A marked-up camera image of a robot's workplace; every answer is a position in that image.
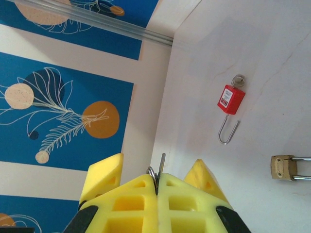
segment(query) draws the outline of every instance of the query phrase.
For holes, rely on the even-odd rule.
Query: beige circle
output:
[[[60,3],[70,5],[70,0],[57,0]],[[15,3],[22,15],[29,21],[41,25],[58,25],[66,22],[69,18],[56,15],[43,10],[36,9],[31,6],[26,6],[20,3]]]
[[[40,164],[46,164],[49,160],[49,154],[42,150],[39,151],[36,155],[35,155],[35,159],[37,160],[38,163]]]
[[[27,84],[17,83],[6,89],[4,98],[12,108],[26,109],[33,104],[35,96]]]

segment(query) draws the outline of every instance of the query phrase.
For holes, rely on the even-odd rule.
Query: white tabletop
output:
[[[151,165],[165,152],[184,178],[202,158],[253,233],[311,232],[311,182],[270,173],[272,155],[311,157],[310,33],[310,0],[203,0],[175,35]],[[223,139],[241,124],[222,145],[217,102],[237,74],[246,96]]]

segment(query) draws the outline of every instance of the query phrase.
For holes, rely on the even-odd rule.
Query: yellow plastic part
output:
[[[162,173],[157,196],[159,233],[227,233],[216,207],[228,202]]]
[[[99,207],[86,233],[158,233],[157,197],[150,175],[87,201]]]
[[[191,184],[193,187],[209,193],[221,200],[224,200],[229,204],[227,198],[217,185],[213,175],[209,172],[202,159],[198,159],[194,163],[193,167],[184,178],[184,182]]]
[[[123,154],[115,154],[92,164],[86,175],[86,181],[80,202],[91,200],[110,190],[119,187],[123,167]]]

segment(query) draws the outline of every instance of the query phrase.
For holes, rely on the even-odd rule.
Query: metal hook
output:
[[[227,144],[231,141],[231,139],[232,139],[232,137],[233,137],[235,131],[237,130],[237,127],[238,127],[239,124],[240,124],[240,121],[238,120],[237,123],[235,124],[235,126],[233,127],[233,130],[231,131],[228,140],[226,140],[226,141],[224,142],[224,141],[221,139],[220,135],[221,135],[221,133],[222,133],[222,131],[223,131],[223,128],[224,128],[224,126],[225,126],[225,123],[226,123],[227,120],[228,120],[228,116],[229,116],[229,114],[227,114],[227,115],[225,116],[225,120],[223,121],[223,124],[222,124],[222,126],[220,127],[220,130],[219,130],[219,132],[218,132],[218,140],[220,141],[220,143],[222,143],[222,144],[224,144],[224,145],[227,145]]]

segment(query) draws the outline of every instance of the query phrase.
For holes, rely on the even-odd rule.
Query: orange circle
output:
[[[8,215],[0,213],[0,227],[14,227],[15,222]]]
[[[98,101],[89,105],[84,110],[82,122],[88,122],[86,124],[86,131],[89,135],[95,138],[108,138],[118,131],[120,116],[117,108],[112,103]]]
[[[117,16],[123,16],[123,15],[125,15],[125,11],[124,11],[123,8],[120,7],[120,6],[111,6],[111,7],[110,7],[110,10],[111,10],[112,13],[114,13],[114,14],[117,15]]]

